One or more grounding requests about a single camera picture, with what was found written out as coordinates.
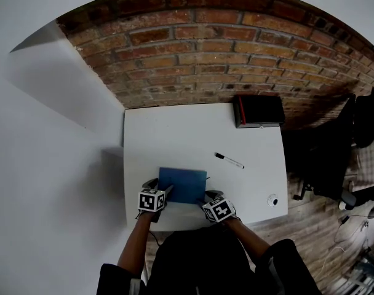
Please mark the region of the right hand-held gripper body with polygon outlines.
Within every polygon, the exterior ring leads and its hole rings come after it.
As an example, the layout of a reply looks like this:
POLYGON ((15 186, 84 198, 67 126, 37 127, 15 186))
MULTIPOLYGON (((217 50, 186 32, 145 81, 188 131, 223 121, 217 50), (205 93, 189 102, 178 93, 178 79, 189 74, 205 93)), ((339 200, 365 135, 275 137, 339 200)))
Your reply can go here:
POLYGON ((222 222, 236 215, 233 204, 223 195, 204 204, 202 209, 206 218, 211 222, 222 222))

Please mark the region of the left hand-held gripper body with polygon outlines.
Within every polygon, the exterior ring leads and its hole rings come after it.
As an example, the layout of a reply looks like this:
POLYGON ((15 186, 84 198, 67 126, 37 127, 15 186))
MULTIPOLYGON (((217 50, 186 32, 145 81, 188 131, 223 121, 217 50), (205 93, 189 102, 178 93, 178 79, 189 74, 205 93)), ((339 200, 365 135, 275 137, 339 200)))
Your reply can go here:
POLYGON ((163 209, 166 207, 166 191, 145 188, 138 193, 139 216, 143 213, 153 213, 151 222, 157 223, 163 209))

